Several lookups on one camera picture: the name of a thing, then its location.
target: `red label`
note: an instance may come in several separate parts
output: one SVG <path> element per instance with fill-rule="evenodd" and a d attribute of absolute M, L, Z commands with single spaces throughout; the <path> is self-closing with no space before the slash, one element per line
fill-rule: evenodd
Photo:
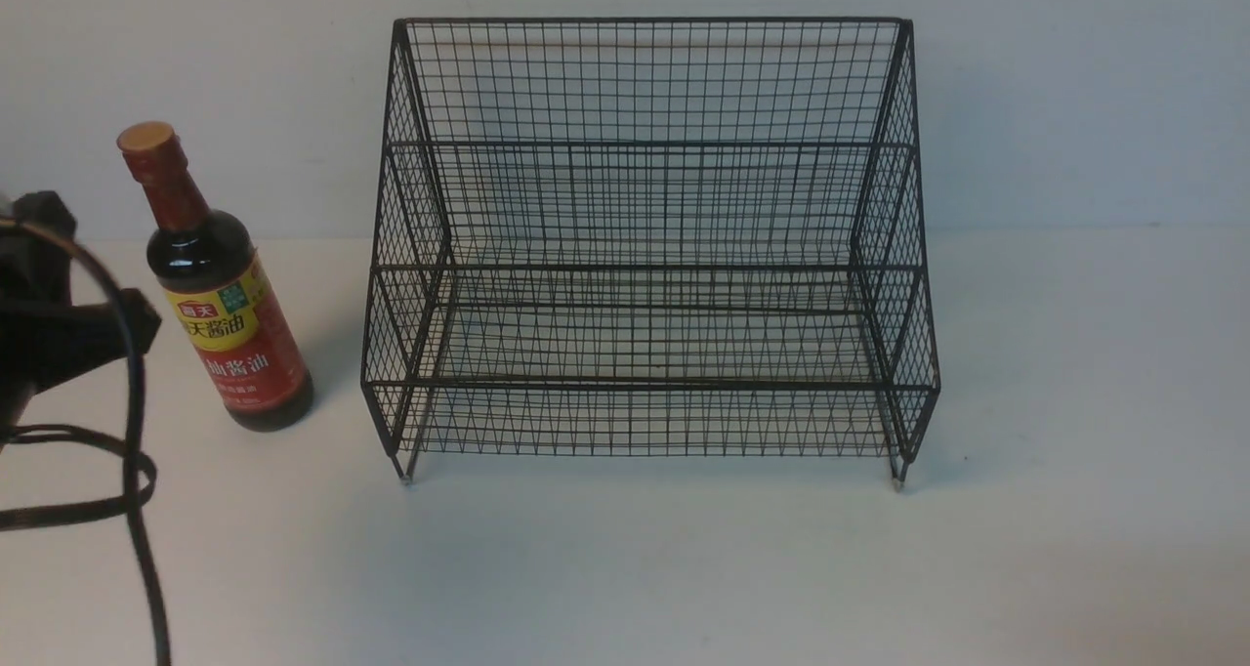
<path fill-rule="evenodd" d="M 262 412 L 299 391 L 308 367 L 259 260 L 214 292 L 168 295 L 226 407 Z"/>

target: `white table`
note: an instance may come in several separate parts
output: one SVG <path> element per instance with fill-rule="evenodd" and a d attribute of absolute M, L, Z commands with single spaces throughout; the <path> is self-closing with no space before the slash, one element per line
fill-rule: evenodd
<path fill-rule="evenodd" d="M 160 301 L 141 244 L 96 247 Z M 1250 660 L 1250 230 L 932 235 L 945 390 L 901 496 L 882 460 L 451 454 L 406 490 L 358 389 L 369 244 L 261 251 L 306 421 L 235 426 L 168 320 L 148 359 L 179 664 Z M 119 431 L 122 391 L 112 365 L 24 421 Z M 0 502 L 118 474 L 11 449 Z M 150 659 L 124 522 L 0 534 L 0 664 Z"/>

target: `dark liquid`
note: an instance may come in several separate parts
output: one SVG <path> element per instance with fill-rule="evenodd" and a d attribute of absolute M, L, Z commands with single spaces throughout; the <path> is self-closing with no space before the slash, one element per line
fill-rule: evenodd
<path fill-rule="evenodd" d="M 209 212 L 195 230 L 158 230 L 148 240 L 148 266 L 165 289 L 175 292 L 205 292 L 234 282 L 251 260 L 255 247 L 246 226 L 228 212 Z M 261 412 L 236 412 L 226 407 L 239 425 L 251 431 L 275 431 L 292 425 L 312 407 L 312 376 L 290 400 Z"/>

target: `wire rack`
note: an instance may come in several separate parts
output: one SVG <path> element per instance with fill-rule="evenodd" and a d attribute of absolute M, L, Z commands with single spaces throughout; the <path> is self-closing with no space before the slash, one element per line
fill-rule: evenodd
<path fill-rule="evenodd" d="M 884 456 L 940 389 L 911 22 L 398 20 L 361 382 L 422 451 Z"/>

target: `black cable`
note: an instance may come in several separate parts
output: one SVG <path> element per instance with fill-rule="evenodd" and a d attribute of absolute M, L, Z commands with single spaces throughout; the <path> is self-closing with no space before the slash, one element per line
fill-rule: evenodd
<path fill-rule="evenodd" d="M 8 516 L 11 526 L 0 529 L 28 529 L 38 526 L 70 525 L 111 517 L 118 515 L 118 510 L 126 516 L 126 526 L 130 529 L 130 541 L 135 547 L 135 557 L 139 560 L 139 574 L 142 576 L 144 592 L 148 596 L 148 609 L 152 624 L 152 640 L 155 642 L 158 666 L 170 666 L 169 620 L 165 616 L 165 599 L 160 590 L 160 577 L 156 575 L 156 564 L 152 559 L 151 542 L 148 541 L 148 529 L 144 527 L 142 506 L 152 494 L 156 481 L 156 466 L 151 457 L 142 452 L 144 435 L 144 397 L 146 382 L 144 377 L 144 359 L 135 345 L 135 327 L 130 322 L 121 300 L 121 289 L 116 280 L 112 280 L 109 271 L 86 249 L 75 244 L 74 240 L 62 237 L 54 230 L 36 225 L 31 221 L 11 220 L 0 216 L 0 234 L 2 231 L 21 231 L 44 240 L 46 244 L 61 249 L 71 260 L 79 261 L 85 271 L 99 284 L 104 297 L 109 302 L 121 342 L 126 351 L 126 431 L 120 440 L 102 435 L 99 431 L 84 430 L 70 425 L 36 425 L 31 427 L 16 427 L 0 431 L 0 449 L 8 444 L 48 444 L 58 440 L 66 442 L 85 444 L 98 449 L 104 449 L 121 456 L 121 494 L 115 499 L 94 502 L 72 502 L 69 506 L 34 507 L 11 510 L 0 514 L 0 519 Z M 140 487 L 139 475 L 148 476 L 148 485 Z"/>

